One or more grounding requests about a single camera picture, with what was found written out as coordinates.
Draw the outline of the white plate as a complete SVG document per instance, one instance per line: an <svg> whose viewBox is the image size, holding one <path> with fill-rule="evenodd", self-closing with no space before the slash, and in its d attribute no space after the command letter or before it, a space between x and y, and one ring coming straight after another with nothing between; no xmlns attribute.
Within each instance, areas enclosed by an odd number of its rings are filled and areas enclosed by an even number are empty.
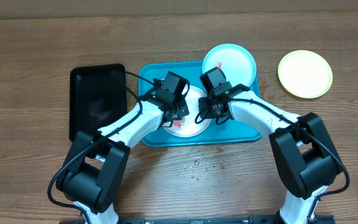
<svg viewBox="0 0 358 224"><path fill-rule="evenodd" d="M189 115L184 116L179 121L174 121L170 128L165 128L170 134L181 137L181 138L190 138L202 133L210 124L210 119L203 120L200 124L195 123L196 115L199 113L198 100L202 97L205 97L206 93L196 87L191 85L188 94L185 97Z"/></svg>

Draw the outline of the light blue rimmed plate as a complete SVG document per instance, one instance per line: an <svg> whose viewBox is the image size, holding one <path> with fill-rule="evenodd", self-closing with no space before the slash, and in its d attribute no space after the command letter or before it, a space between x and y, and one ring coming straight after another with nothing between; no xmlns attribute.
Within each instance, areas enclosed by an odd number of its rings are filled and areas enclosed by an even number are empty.
<svg viewBox="0 0 358 224"><path fill-rule="evenodd" d="M232 86L250 87L257 74L256 62L251 53L240 45L221 44L212 48L204 57L202 73L219 68Z"/></svg>

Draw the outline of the yellow-green rimmed plate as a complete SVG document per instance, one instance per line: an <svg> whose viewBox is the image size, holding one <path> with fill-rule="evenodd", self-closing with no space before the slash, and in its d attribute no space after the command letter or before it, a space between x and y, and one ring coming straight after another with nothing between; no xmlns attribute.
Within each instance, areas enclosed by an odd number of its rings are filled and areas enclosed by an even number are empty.
<svg viewBox="0 0 358 224"><path fill-rule="evenodd" d="M278 64L277 74L287 92L306 99L323 96L333 83L333 72L328 62L309 50L286 54Z"/></svg>

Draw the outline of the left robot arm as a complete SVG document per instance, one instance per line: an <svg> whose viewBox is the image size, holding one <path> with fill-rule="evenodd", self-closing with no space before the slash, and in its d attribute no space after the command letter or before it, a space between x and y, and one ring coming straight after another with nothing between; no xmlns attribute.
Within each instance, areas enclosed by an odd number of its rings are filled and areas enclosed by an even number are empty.
<svg viewBox="0 0 358 224"><path fill-rule="evenodd" d="M80 223L117 223L113 201L121 187L131 149L164 124L189 114L185 98L190 83L168 72L135 97L136 104L114 123L93 132L79 131L60 170L52 177L48 199L79 210Z"/></svg>

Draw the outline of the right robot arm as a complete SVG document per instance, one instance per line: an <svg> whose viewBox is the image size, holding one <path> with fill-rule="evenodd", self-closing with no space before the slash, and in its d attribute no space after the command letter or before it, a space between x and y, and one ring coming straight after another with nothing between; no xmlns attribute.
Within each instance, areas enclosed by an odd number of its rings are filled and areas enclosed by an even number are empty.
<svg viewBox="0 0 358 224"><path fill-rule="evenodd" d="M334 223L333 217L316 215L316 206L322 197L345 191L350 180L323 120L314 113L300 116L281 110L243 84L232 86L219 68L200 80L207 95L199 99L196 123L232 119L267 137L287 188L275 216L251 216L249 223Z"/></svg>

